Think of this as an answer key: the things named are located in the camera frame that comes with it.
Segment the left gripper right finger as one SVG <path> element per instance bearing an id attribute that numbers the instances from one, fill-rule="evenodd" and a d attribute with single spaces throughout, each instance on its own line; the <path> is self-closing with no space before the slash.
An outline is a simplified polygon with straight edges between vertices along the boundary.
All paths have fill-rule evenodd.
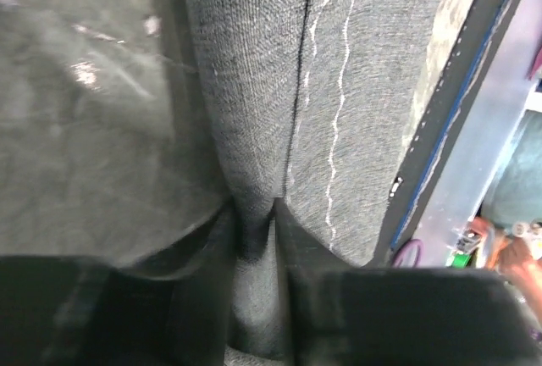
<path id="1" fill-rule="evenodd" d="M 538 365 L 513 295 L 476 269 L 356 268 L 274 203 L 288 365 Z"/>

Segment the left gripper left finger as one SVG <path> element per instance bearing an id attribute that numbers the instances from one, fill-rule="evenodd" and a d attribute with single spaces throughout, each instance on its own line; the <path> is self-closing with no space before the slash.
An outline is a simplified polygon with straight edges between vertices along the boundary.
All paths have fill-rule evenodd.
<path id="1" fill-rule="evenodd" d="M 2 258 L 2 364 L 220 365 L 235 223 L 226 204 L 124 269 L 89 258 Z"/>

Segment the grey cloth napkin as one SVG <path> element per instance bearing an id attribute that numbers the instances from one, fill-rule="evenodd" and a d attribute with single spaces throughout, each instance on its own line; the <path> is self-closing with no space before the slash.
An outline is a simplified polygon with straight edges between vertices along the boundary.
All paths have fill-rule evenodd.
<path id="1" fill-rule="evenodd" d="M 279 365 L 274 199 L 347 263 L 373 259 L 442 0 L 185 0 L 241 225 L 228 365 Z"/>

